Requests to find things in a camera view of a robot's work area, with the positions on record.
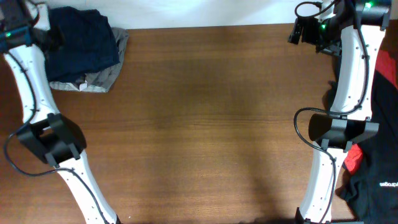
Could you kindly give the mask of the dark blue shorts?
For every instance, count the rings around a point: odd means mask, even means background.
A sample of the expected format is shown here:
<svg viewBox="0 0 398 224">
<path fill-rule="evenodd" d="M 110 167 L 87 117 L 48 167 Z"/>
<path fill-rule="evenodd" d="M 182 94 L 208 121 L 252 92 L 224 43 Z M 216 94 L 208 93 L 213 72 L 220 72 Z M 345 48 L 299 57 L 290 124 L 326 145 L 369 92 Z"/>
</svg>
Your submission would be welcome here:
<svg viewBox="0 0 398 224">
<path fill-rule="evenodd" d="M 108 18 L 96 9 L 59 7 L 49 12 L 50 25 L 63 42 L 45 61 L 47 80 L 75 82 L 87 73 L 100 72 L 119 63 L 118 46 Z"/>
</svg>

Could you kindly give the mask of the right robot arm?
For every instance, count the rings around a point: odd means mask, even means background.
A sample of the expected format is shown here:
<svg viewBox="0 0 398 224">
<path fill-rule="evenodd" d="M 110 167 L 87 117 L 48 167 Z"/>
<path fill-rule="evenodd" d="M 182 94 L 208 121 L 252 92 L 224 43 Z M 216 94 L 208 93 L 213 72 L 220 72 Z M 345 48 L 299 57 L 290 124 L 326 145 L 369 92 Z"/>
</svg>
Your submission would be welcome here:
<svg viewBox="0 0 398 224">
<path fill-rule="evenodd" d="M 313 162 L 295 223 L 331 223 L 336 181 L 348 152 L 379 130 L 379 124 L 371 122 L 371 90 L 392 9 L 390 0 L 320 1 L 314 5 L 319 9 L 316 14 L 296 15 L 288 41 L 312 44 L 317 52 L 340 57 L 341 66 L 331 108 L 310 107 L 310 138 L 299 137 L 313 148 Z"/>
</svg>

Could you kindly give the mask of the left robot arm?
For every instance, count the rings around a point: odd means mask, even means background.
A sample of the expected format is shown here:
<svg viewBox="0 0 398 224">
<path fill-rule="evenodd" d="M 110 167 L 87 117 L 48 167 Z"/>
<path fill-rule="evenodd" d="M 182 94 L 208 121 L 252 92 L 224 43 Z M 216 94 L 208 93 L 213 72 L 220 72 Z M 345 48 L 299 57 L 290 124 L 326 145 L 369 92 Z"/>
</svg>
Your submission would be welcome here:
<svg viewBox="0 0 398 224">
<path fill-rule="evenodd" d="M 45 71 L 45 59 L 64 44 L 60 30 L 51 27 L 44 2 L 1 1 L 1 54 L 12 70 L 22 103 L 22 125 L 3 145 L 8 163 L 23 171 L 10 158 L 7 146 L 13 137 L 58 173 L 76 200 L 86 223 L 119 223 L 117 213 L 103 196 L 90 170 L 86 139 L 80 127 L 58 110 Z"/>
</svg>

